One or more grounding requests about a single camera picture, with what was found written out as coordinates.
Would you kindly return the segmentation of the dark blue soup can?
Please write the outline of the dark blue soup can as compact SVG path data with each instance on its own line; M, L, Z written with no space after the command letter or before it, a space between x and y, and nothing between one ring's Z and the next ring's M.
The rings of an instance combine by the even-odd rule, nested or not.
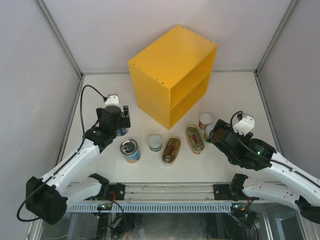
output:
M128 129L127 127L119 128L119 129L117 130L117 135L118 135L118 136L124 136L124 135L127 134L128 130L129 130L129 129Z

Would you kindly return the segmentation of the light blue Progresso soup can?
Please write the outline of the light blue Progresso soup can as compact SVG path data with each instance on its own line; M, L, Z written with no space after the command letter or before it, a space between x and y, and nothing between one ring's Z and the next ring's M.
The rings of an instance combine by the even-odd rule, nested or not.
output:
M138 142L132 138L125 139L120 144L119 149L128 163L136 163L141 158Z

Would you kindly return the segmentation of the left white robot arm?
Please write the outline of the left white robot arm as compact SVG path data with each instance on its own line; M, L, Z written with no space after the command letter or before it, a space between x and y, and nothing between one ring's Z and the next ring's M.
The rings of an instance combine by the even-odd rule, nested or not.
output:
M66 210L77 203L96 197L109 196L109 180L92 173L80 183L71 184L73 178L100 155L118 135L119 129L131 126L129 107L109 105L97 108L97 121L88 129L80 146L41 178L31 177L26 183L25 207L44 222L54 225Z

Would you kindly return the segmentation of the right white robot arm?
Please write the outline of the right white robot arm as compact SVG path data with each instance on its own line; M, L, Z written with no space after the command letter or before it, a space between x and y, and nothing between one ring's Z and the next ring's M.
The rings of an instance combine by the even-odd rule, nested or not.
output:
M298 211L305 219L320 222L320 180L287 160L279 151L251 132L255 120L241 112L234 114L238 122L219 119L206 131L207 141L226 157L229 163L247 170L273 176L281 184L255 180L237 173L229 184L230 195L277 202Z

